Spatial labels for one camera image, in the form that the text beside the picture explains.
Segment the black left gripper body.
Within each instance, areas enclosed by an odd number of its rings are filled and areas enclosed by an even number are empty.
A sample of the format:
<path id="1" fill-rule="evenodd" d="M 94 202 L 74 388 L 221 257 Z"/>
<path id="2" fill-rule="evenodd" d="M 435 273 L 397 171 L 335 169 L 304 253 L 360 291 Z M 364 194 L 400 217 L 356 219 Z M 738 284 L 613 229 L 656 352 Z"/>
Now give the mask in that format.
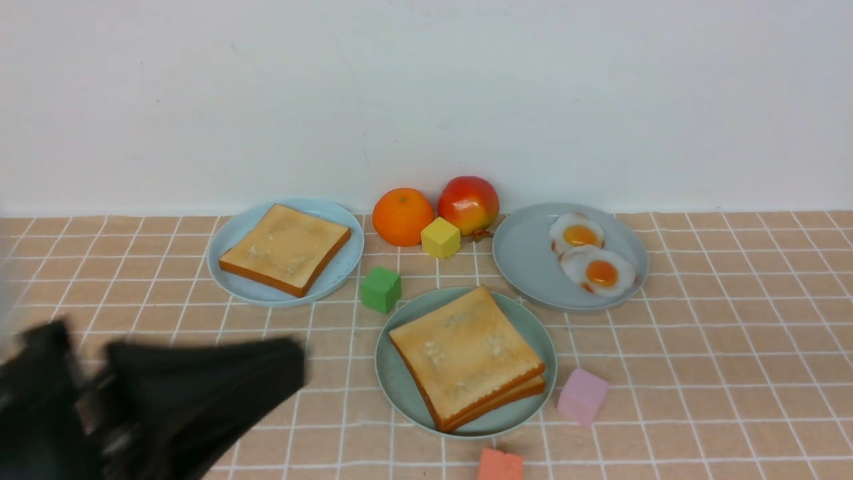
<path id="1" fill-rule="evenodd" d="M 86 379 L 63 320 L 2 365 L 3 479 L 201 479 L 308 383 L 293 337 L 167 346 L 110 341 Z"/>

